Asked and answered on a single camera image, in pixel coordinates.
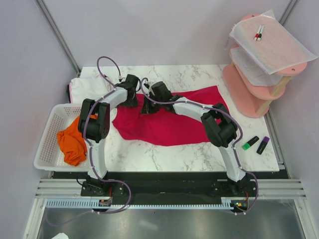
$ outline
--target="red cloth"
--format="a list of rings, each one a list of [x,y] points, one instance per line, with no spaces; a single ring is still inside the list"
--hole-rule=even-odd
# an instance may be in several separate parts
[[[217,86],[172,94],[179,94],[202,104],[222,103],[227,107]],[[113,120],[114,127],[123,139],[139,139],[162,146],[209,142],[203,124],[197,120],[169,113],[164,109],[151,115],[140,114],[144,95],[137,94],[137,97],[137,107],[119,107],[117,116]]]

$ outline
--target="orange cloth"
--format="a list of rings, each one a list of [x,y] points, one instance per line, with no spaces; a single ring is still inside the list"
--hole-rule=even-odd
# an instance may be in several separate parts
[[[84,138],[78,131],[79,119],[80,116],[68,128],[56,135],[60,149],[64,153],[64,162],[73,166],[78,166],[80,162],[85,161],[87,152]]]

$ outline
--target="white towel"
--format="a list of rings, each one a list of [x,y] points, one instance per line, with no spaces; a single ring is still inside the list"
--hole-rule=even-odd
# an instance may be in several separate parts
[[[81,104],[84,99],[97,100],[111,90],[111,85],[100,75],[87,78],[74,78],[69,84],[70,100],[73,104]]]

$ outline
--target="green marker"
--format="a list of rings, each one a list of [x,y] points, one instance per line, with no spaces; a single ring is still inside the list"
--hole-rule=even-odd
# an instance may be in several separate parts
[[[256,143],[259,140],[259,137],[255,136],[251,140],[249,140],[247,143],[245,143],[242,148],[244,150],[249,149],[251,146],[253,146],[254,143]]]

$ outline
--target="purple marker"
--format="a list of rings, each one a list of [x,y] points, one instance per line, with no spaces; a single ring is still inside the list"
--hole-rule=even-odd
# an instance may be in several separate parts
[[[259,147],[257,149],[257,153],[258,154],[261,155],[263,153],[264,149],[266,148],[266,145],[267,145],[268,141],[269,141],[269,138],[267,136],[265,136],[263,141],[261,141],[261,143],[260,143],[260,145],[259,145]]]

